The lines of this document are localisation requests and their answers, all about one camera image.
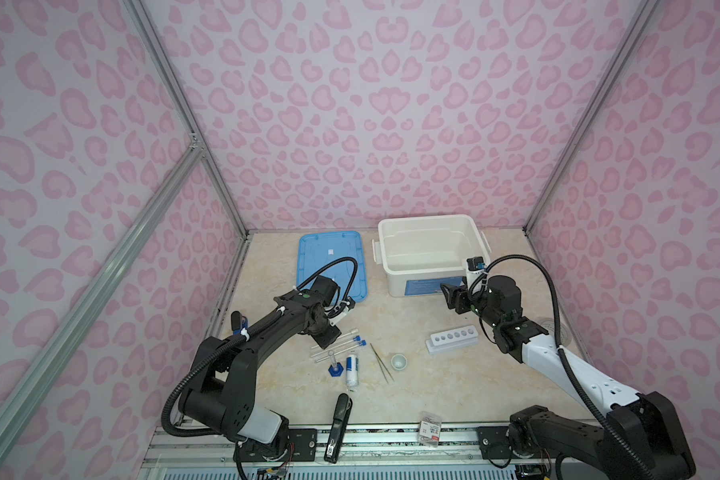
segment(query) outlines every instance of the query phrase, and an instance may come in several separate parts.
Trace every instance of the blue hexagonal base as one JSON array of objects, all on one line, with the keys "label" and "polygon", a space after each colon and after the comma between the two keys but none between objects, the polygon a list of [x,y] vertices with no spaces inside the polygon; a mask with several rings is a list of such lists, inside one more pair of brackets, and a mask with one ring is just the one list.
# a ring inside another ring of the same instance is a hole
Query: blue hexagonal base
[{"label": "blue hexagonal base", "polygon": [[336,362],[336,368],[333,368],[333,365],[328,367],[328,373],[331,374],[331,376],[342,376],[342,373],[344,373],[344,367],[342,366],[341,362]]}]

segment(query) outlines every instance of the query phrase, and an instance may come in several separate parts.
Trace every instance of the blue label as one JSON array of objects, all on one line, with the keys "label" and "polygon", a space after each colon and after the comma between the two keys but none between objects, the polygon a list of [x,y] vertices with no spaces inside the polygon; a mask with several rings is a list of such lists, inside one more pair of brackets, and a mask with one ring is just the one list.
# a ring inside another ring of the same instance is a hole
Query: blue label
[{"label": "blue label", "polygon": [[460,276],[446,276],[445,278],[428,278],[426,280],[409,280],[405,282],[405,295],[431,295],[441,293],[440,284],[461,285]]}]

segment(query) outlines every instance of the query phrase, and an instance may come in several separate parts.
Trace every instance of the pink leopard print wall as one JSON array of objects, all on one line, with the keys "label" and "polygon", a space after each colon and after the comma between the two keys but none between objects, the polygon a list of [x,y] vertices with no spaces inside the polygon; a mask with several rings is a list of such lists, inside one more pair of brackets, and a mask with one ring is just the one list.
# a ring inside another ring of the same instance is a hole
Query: pink leopard print wall
[{"label": "pink leopard print wall", "polygon": [[246,225],[525,223],[628,0],[146,2]]},{"label": "pink leopard print wall", "polygon": [[720,480],[720,0],[667,3],[533,240],[597,368]]},{"label": "pink leopard print wall", "polygon": [[0,480],[134,478],[190,369],[237,238],[201,165],[0,470]]},{"label": "pink leopard print wall", "polygon": [[0,404],[187,139],[117,0],[0,0]]}]

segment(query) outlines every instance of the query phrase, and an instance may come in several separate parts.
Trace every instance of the white sticker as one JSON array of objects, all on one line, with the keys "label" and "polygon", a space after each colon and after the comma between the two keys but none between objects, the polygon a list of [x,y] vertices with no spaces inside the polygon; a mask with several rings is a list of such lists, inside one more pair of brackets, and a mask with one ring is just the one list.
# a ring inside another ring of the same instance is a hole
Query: white sticker
[{"label": "white sticker", "polygon": [[418,428],[418,434],[424,438],[440,441],[440,427],[424,420],[422,420],[422,424]]}]

